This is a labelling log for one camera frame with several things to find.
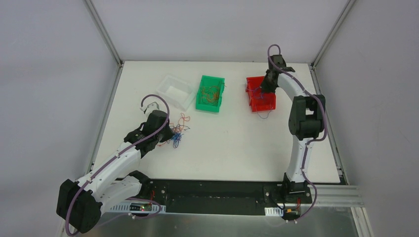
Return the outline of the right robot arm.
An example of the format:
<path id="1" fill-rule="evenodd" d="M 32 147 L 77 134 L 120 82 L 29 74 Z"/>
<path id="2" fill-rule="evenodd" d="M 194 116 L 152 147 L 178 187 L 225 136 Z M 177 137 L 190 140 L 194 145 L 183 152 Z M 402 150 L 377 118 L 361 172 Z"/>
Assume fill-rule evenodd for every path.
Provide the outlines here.
<path id="1" fill-rule="evenodd" d="M 281 54 L 268 57 L 268 70 L 260 85 L 263 93 L 275 93 L 281 88 L 292 101 L 288 119 L 293 146 L 290 164 L 280 188 L 281 198 L 293 202 L 308 191 L 307 167 L 315 141 L 327 132 L 324 120 L 325 97 L 313 95 L 295 77 Z"/>

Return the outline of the left aluminium frame post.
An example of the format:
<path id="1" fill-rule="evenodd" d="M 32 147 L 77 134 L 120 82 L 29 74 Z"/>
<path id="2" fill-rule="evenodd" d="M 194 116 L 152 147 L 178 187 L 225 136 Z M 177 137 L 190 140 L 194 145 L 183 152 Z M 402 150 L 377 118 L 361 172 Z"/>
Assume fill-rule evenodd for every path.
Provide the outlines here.
<path id="1" fill-rule="evenodd" d="M 110 51 L 114 61 L 116 62 L 116 64 L 118 65 L 119 68 L 121 68 L 123 66 L 123 60 L 121 59 L 119 53 L 117 52 L 117 49 L 115 47 L 115 45 L 112 42 L 112 39 L 99 15 L 99 12 L 97 11 L 94 2 L 92 0 L 83 0 L 84 5 L 88 11 L 88 13 L 90 14 L 99 34 L 101 35 L 106 47 L 108 48 L 108 50 Z"/>

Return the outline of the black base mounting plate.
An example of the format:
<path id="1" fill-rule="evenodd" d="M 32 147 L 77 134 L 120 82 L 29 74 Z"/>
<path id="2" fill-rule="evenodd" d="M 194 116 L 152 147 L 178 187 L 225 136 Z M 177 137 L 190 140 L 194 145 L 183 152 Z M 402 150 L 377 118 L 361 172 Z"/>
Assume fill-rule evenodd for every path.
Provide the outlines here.
<path id="1" fill-rule="evenodd" d="M 166 213 L 261 216 L 268 207 L 312 203 L 310 189 L 286 194 L 282 182 L 151 179 L 135 198 L 165 206 Z"/>

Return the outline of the clear plastic bin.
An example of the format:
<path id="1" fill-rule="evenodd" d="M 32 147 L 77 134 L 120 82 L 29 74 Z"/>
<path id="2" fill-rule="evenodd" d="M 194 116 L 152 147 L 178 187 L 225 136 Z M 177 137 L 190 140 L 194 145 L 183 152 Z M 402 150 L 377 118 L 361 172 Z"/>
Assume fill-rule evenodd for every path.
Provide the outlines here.
<path id="1" fill-rule="evenodd" d="M 185 112 L 195 99 L 197 90 L 188 81 L 173 75 L 166 75 L 157 86 L 156 92 L 167 103 Z"/>

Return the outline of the red plastic bin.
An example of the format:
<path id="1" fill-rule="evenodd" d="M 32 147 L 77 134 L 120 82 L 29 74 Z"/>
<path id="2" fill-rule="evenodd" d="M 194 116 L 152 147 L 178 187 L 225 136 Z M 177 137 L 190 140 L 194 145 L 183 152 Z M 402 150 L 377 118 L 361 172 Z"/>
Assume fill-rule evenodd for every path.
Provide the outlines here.
<path id="1" fill-rule="evenodd" d="M 262 93 L 260 84 L 264 76 L 246 78 L 246 94 L 249 98 L 251 111 L 269 112 L 276 109 L 276 95 L 274 93 Z"/>

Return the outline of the aluminium frame post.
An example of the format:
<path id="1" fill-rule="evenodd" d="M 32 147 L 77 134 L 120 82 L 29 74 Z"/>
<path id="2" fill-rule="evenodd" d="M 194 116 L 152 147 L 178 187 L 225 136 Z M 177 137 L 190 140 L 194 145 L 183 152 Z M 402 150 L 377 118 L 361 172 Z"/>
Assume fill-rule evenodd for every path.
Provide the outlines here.
<path id="1" fill-rule="evenodd" d="M 116 64 L 118 65 L 119 68 L 121 68 L 123 66 L 123 60 L 121 59 L 119 53 L 117 52 L 117 49 L 115 47 L 115 45 L 112 42 L 112 39 L 99 15 L 99 12 L 97 11 L 94 2 L 92 0 L 83 0 L 84 5 L 88 11 L 88 13 L 90 14 L 99 34 L 101 35 L 106 47 L 108 48 L 108 50 L 110 51 L 114 61 L 116 62 Z"/>
<path id="2" fill-rule="evenodd" d="M 334 24 L 333 24 L 331 30 L 329 31 L 326 39 L 324 40 L 323 44 L 321 45 L 319 51 L 317 52 L 317 54 L 314 58 L 314 60 L 311 63 L 311 67 L 313 69 L 315 69 L 318 66 L 318 64 L 320 63 L 322 57 L 324 56 L 324 54 L 326 53 L 330 44 L 332 43 L 332 41 L 336 37 L 338 31 L 340 30 L 341 26 L 345 22 L 346 18 L 348 17 L 349 13 L 351 12 L 351 10 L 352 10 L 352 8 L 353 8 L 353 6 L 355 5 L 356 2 L 357 2 L 357 0 L 347 0 L 346 1 L 342 11 L 340 12 L 338 18 L 334 22 Z"/>

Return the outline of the green plastic bin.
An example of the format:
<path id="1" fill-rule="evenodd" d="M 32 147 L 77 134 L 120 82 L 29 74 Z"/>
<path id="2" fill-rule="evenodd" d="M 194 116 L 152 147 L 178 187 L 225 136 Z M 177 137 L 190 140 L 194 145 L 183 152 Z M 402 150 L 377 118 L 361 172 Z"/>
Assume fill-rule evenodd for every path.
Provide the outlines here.
<path id="1" fill-rule="evenodd" d="M 196 110 L 219 113 L 224 89 L 225 78 L 202 75 L 196 96 Z"/>

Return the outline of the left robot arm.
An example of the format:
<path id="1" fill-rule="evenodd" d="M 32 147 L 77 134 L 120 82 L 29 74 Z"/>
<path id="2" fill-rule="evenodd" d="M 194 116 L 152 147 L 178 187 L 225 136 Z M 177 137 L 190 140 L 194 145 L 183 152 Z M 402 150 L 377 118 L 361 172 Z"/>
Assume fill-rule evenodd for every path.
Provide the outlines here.
<path id="1" fill-rule="evenodd" d="M 158 143 L 173 136 L 169 113 L 153 110 L 145 122 L 126 135 L 104 164 L 75 181 L 64 181 L 59 188 L 56 213 L 65 220 L 66 234 L 73 237 L 90 231 L 105 212 L 134 196 L 156 205 L 150 178 L 135 166 Z"/>

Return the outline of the right aluminium frame post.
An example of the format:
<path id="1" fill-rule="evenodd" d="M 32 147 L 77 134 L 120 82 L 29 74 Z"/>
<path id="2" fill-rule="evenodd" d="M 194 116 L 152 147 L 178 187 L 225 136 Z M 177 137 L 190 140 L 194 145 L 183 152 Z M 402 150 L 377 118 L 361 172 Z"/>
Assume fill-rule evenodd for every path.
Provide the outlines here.
<path id="1" fill-rule="evenodd" d="M 323 44 L 321 45 L 319 51 L 317 52 L 317 54 L 314 58 L 314 60 L 311 63 L 311 67 L 313 69 L 315 69 L 318 66 L 318 64 L 320 63 L 322 57 L 324 56 L 324 54 L 326 53 L 330 44 L 332 43 L 332 41 L 336 37 L 338 31 L 340 30 L 341 26 L 345 22 L 346 18 L 348 17 L 349 13 L 351 12 L 351 10 L 352 10 L 352 8 L 353 8 L 353 6 L 355 5 L 356 2 L 357 2 L 357 0 L 347 0 L 346 1 L 342 11 L 340 12 L 338 18 L 334 22 L 334 24 L 333 24 L 331 30 L 329 31 L 326 39 L 324 40 Z"/>

